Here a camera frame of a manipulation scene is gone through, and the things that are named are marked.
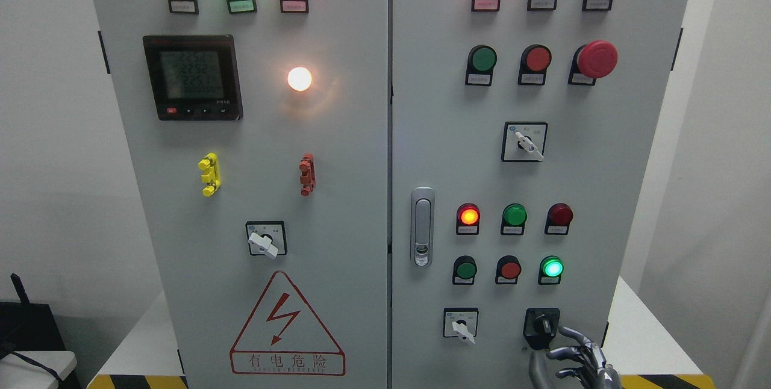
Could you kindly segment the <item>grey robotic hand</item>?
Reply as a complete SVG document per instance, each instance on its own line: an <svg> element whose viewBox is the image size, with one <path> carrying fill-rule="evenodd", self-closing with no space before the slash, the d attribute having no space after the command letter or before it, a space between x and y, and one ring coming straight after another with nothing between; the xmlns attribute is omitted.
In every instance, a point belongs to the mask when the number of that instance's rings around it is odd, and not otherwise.
<svg viewBox="0 0 771 389"><path fill-rule="evenodd" d="M529 380L534 388L554 388L547 373L547 359L554 361L574 361L578 367L564 368L556 372L556 377L573 377L584 388L622 388L622 378L609 364L599 344L590 340L582 332L559 326L559 333L576 341L576 346L560 347L553 350L532 351L529 356Z"/></svg>

